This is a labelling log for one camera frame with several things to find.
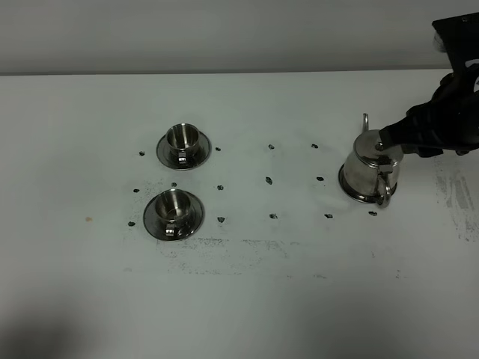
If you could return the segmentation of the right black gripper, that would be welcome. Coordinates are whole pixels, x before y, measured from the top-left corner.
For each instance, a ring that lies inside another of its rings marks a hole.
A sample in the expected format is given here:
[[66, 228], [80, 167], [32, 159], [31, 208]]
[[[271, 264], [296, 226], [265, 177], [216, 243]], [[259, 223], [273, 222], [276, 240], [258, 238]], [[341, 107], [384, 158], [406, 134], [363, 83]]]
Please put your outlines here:
[[404, 154], [439, 156], [453, 150], [463, 156], [478, 148], [478, 74], [450, 73], [431, 100], [410, 108], [406, 117], [379, 131], [384, 149], [400, 146]]

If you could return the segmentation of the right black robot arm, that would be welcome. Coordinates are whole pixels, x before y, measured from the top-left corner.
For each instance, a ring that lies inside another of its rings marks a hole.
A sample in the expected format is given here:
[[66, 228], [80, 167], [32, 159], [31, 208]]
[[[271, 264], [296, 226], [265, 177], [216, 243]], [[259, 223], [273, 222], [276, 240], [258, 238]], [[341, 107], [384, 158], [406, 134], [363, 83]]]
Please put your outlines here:
[[406, 154], [428, 158], [444, 150], [463, 155], [478, 148], [478, 14], [435, 20], [432, 26], [452, 72], [430, 101], [379, 131], [382, 150], [399, 146]]

